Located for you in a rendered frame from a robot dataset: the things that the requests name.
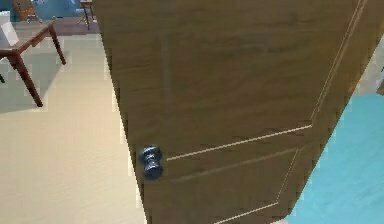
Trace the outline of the dark round door knob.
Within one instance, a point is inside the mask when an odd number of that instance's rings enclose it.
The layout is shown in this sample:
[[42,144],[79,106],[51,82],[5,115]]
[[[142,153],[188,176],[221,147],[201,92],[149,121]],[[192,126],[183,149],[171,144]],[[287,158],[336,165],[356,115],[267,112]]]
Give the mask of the dark round door knob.
[[148,146],[140,154],[140,162],[143,165],[143,174],[147,180],[157,180],[163,174],[161,165],[162,153],[157,146]]

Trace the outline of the brown wooden room door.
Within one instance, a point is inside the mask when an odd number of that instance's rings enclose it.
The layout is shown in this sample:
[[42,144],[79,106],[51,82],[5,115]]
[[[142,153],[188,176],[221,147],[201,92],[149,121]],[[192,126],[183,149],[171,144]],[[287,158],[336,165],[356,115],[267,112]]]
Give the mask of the brown wooden room door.
[[147,224],[288,216],[384,35],[384,0],[93,5]]

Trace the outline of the brown wooden chair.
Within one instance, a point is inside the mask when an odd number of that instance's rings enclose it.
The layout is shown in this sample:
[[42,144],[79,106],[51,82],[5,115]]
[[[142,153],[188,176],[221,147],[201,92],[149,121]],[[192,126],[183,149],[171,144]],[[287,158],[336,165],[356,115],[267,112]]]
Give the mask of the brown wooden chair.
[[34,0],[12,0],[12,2],[18,17],[22,21],[26,21],[27,23],[31,23],[32,21],[42,22],[34,9]]

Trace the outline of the dark wooden stool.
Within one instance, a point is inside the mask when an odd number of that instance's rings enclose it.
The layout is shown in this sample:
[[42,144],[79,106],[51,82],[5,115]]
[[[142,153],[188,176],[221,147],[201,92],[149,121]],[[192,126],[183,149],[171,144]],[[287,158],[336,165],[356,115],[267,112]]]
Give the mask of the dark wooden stool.
[[87,29],[90,29],[90,22],[95,19],[93,12],[93,0],[79,0],[81,9],[83,10],[83,20],[87,25]]

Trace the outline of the white laptop computer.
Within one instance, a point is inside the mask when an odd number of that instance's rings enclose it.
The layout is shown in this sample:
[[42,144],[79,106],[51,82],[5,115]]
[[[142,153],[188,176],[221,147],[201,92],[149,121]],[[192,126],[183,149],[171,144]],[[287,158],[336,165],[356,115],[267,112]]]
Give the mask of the white laptop computer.
[[10,12],[0,11],[0,48],[13,46],[18,41],[19,38],[10,21]]

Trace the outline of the brown wooden table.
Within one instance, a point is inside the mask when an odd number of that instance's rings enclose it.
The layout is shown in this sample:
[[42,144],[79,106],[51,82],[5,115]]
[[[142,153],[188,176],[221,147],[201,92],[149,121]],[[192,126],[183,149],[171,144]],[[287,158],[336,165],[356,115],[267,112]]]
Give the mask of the brown wooden table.
[[65,65],[66,59],[58,40],[55,23],[55,20],[46,20],[42,23],[28,23],[26,21],[14,22],[12,23],[12,27],[18,37],[16,43],[9,44],[5,43],[4,41],[0,41],[0,60],[6,58],[12,68],[19,73],[19,76],[23,80],[24,85],[29,91],[29,94],[38,107],[42,107],[43,103],[30,77],[27,67],[24,64],[21,54],[29,47],[35,47],[47,35],[50,35],[56,51],[60,57],[61,63]]

